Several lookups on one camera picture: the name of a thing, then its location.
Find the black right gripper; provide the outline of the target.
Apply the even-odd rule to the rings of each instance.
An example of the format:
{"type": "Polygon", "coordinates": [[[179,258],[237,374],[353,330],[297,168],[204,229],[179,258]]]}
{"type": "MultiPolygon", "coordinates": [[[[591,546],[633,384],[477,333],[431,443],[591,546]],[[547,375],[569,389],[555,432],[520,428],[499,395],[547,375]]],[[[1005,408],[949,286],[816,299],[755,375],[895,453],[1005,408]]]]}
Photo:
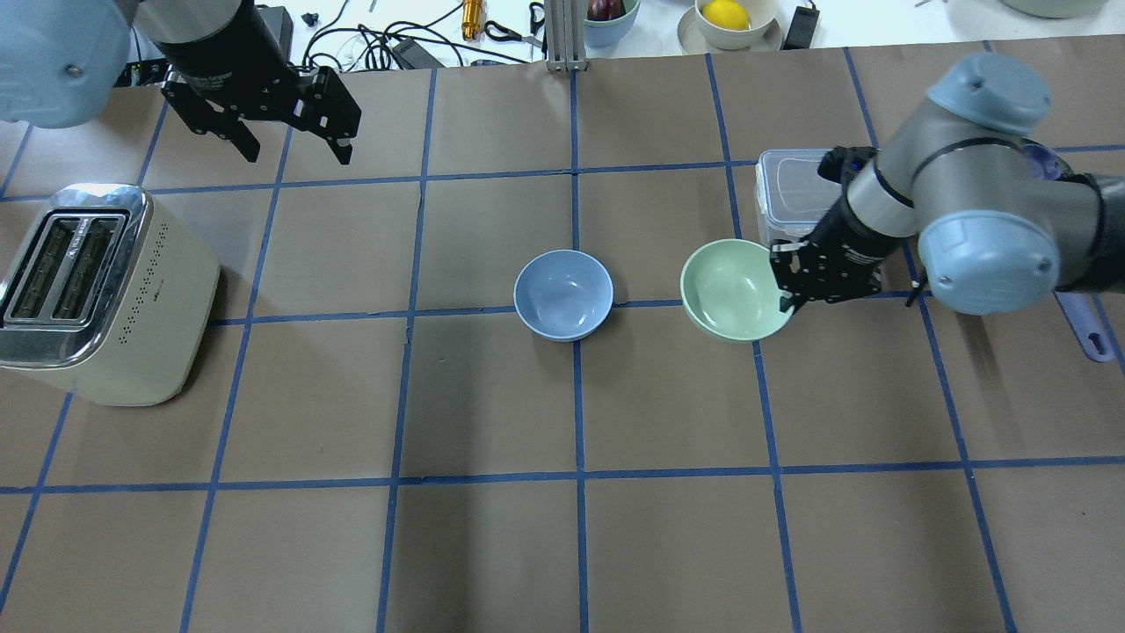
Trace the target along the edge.
{"type": "Polygon", "coordinates": [[[844,302],[881,293],[882,263],[903,244],[903,236],[886,236],[860,221],[842,195],[804,239],[770,244],[778,311],[792,316],[807,302],[844,302]]]}

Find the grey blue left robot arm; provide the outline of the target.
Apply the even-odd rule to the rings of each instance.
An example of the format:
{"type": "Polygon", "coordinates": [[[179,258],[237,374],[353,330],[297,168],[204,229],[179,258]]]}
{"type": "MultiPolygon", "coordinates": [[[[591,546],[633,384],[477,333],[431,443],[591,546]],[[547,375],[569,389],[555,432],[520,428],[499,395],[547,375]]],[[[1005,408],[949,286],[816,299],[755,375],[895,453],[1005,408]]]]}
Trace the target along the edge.
{"type": "Polygon", "coordinates": [[[360,105],[331,67],[289,63],[252,1],[4,1],[3,120],[58,129],[102,114],[134,36],[166,60],[161,85],[197,135],[230,142],[254,162],[250,121],[281,121],[352,159],[360,105]]]}

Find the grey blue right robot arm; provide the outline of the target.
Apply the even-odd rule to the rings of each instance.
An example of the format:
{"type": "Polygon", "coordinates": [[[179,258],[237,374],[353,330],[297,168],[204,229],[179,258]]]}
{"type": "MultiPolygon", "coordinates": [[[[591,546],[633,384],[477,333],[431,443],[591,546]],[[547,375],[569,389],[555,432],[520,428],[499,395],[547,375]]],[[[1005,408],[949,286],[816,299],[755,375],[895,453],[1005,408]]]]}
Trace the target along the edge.
{"type": "Polygon", "coordinates": [[[818,175],[840,192],[803,239],[771,244],[777,311],[880,293],[880,266],[908,239],[933,296],[953,311],[1120,293],[1122,177],[1036,177],[1026,148],[1051,105],[1048,85],[1020,60],[971,54],[883,147],[824,152],[818,175]]]}

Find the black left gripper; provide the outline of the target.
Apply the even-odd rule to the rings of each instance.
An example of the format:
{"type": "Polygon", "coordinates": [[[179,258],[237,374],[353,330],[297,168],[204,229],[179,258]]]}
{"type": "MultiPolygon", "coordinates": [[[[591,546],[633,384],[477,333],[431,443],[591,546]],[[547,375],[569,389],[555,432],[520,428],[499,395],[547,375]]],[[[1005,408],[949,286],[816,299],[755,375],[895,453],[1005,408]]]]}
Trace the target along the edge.
{"type": "Polygon", "coordinates": [[[136,24],[170,65],[161,93],[189,132],[256,162],[260,142],[242,119],[285,121],[351,163],[360,105],[333,67],[299,75],[253,1],[141,1],[136,24]]]}

